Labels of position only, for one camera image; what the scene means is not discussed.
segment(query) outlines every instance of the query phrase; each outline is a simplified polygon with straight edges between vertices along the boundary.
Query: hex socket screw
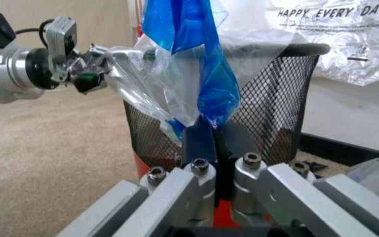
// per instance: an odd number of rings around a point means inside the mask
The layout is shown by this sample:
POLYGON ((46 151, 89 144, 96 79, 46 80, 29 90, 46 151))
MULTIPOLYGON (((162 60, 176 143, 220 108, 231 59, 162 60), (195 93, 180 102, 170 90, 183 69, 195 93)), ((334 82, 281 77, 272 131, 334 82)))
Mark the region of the hex socket screw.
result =
POLYGON ((191 161, 191 170, 196 175, 205 174, 209 169, 209 162, 203 158, 196 158, 191 161))
POLYGON ((161 166, 153 166, 147 173, 147 180, 153 186, 159 185, 166 177, 166 171, 161 166))
POLYGON ((309 166, 302 161, 292 161, 289 166, 302 177, 306 178, 309 172, 309 166))
POLYGON ((248 152, 244 154, 243 157, 244 165, 250 169, 258 169, 261 164, 261 156, 254 152, 248 152))

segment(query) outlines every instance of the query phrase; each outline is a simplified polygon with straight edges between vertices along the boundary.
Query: black mesh basket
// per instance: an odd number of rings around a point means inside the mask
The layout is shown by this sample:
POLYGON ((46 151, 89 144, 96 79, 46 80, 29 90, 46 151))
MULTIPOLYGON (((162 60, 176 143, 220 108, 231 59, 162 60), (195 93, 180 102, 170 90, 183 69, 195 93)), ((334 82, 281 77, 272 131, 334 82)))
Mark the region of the black mesh basket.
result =
MULTIPOLYGON (((291 44, 241 88, 241 104, 232 122, 247 126, 269 164, 290 162, 301 134, 306 94, 325 44, 291 44)), ((181 148, 160 130, 160 122, 124 102, 134 152, 148 166, 171 170, 181 148)))

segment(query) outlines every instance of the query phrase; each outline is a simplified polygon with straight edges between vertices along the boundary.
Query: floor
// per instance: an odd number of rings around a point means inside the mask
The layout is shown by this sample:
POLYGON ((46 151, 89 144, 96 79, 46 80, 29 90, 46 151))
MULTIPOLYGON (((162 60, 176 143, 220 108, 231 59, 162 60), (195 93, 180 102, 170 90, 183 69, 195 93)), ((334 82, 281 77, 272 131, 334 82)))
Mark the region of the floor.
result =
MULTIPOLYGON (((343 172, 330 165, 320 175, 343 172)), ((110 89, 62 88, 0 105, 0 237, 54 236, 119 180, 137 181, 135 170, 122 101, 110 89)))

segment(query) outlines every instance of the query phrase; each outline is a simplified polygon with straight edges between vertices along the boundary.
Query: blue plastic bag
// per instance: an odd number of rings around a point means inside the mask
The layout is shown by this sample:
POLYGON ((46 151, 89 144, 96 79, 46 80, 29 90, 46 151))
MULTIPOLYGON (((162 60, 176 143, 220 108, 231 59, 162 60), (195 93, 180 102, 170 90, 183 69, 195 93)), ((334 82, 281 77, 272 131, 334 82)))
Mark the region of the blue plastic bag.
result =
POLYGON ((143 31, 172 54, 204 44, 197 106, 213 127, 239 105, 236 78, 224 56, 209 0, 148 0, 143 31))

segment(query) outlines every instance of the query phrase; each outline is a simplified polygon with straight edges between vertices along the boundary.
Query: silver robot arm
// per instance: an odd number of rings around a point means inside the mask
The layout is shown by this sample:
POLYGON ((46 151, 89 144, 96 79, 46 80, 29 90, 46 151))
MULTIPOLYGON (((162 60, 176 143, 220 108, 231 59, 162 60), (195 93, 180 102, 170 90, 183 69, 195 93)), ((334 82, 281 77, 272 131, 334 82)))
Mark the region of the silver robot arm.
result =
POLYGON ((0 103, 35 99, 43 94, 28 77, 26 58, 30 50, 19 47, 15 32, 0 14, 0 103))
POLYGON ((16 33, 0 13, 0 103, 37 99, 45 90, 72 83, 81 93, 106 87, 105 48, 76 49, 76 23, 58 17, 45 28, 47 48, 16 44, 16 33))

